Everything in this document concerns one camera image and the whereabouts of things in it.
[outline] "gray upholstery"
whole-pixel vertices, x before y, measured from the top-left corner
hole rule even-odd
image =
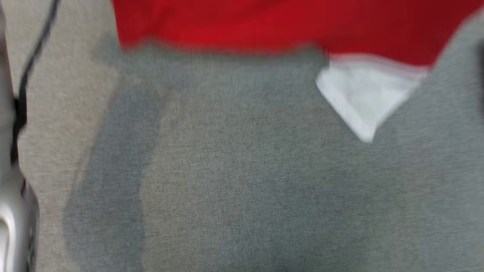
[[[2,3],[16,87],[50,1]],[[316,50],[121,52],[109,1],[64,1],[19,146],[39,271],[484,270],[482,39],[477,15],[363,144]]]

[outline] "red fabric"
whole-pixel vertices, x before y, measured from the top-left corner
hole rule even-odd
[[[278,52],[317,44],[431,65],[483,0],[112,0],[123,47]]]

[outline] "silver metal part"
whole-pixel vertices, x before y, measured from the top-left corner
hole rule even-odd
[[[0,272],[35,271],[39,230],[39,203],[20,169],[12,168],[0,185]]]
[[[15,104],[0,2],[0,272],[35,271],[39,204],[11,162]]]

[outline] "white fabric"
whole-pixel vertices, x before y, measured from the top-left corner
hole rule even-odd
[[[381,61],[331,60],[316,84],[321,94],[363,142],[402,105],[426,76],[426,69],[401,69]]]

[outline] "black cord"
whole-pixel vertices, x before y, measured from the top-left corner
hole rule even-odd
[[[37,41],[37,45],[35,46],[34,51],[32,52],[31,56],[29,57],[29,61],[27,62],[27,66],[25,66],[24,71],[22,73],[22,78],[20,80],[20,87],[18,89],[18,99],[15,100],[15,109],[16,109],[16,120],[14,123],[14,142],[13,146],[10,150],[10,160],[12,163],[18,160],[18,150],[17,150],[17,139],[20,130],[24,127],[27,123],[27,84],[29,82],[29,75],[32,71],[33,65],[40,55],[42,51],[42,47],[44,46],[44,42],[47,40],[50,34],[50,28],[56,18],[57,14],[57,7],[59,6],[61,0],[52,0],[50,5],[50,11],[47,16],[47,21],[44,25],[44,29]]]

